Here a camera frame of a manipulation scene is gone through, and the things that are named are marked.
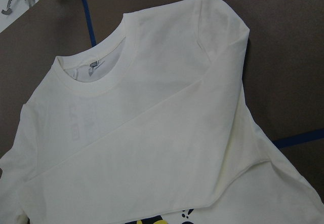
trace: white shirt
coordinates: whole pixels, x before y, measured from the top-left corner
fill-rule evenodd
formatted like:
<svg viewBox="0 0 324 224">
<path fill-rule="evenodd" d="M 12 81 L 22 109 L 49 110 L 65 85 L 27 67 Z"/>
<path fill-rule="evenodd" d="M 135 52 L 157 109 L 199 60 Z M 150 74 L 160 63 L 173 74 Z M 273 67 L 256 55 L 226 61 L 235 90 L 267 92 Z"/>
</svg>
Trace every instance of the white shirt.
<svg viewBox="0 0 324 224">
<path fill-rule="evenodd" d="M 318 194 L 245 105 L 248 36 L 222 0 L 183 0 L 57 56 L 0 159 L 0 220 L 322 223 Z"/>
</svg>

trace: blue tape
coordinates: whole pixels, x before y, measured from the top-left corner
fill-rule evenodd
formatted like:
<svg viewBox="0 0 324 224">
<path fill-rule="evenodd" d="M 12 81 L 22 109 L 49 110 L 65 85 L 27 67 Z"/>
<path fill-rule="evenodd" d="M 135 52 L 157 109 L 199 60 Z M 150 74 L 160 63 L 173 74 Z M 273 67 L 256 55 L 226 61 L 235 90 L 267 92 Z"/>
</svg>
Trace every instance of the blue tape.
<svg viewBox="0 0 324 224">
<path fill-rule="evenodd" d="M 301 144 L 301 143 L 305 143 L 308 141 L 313 141 L 321 138 L 324 138 L 324 129 L 318 129 L 311 132 L 298 134 L 292 137 L 275 140 L 273 141 L 273 144 L 277 148 L 283 148 L 283 147 L 293 146 L 296 144 Z"/>
<path fill-rule="evenodd" d="M 90 17 L 90 12 L 89 12 L 89 7 L 88 7 L 87 0 L 82 0 L 82 4 L 83 4 L 83 8 L 84 8 L 85 14 L 86 14 L 86 20 L 87 20 L 91 45 L 92 45 L 92 47 L 94 47 L 97 43 L 96 43 L 95 34 L 93 32 L 93 28 L 92 28 L 91 17 Z"/>
</svg>

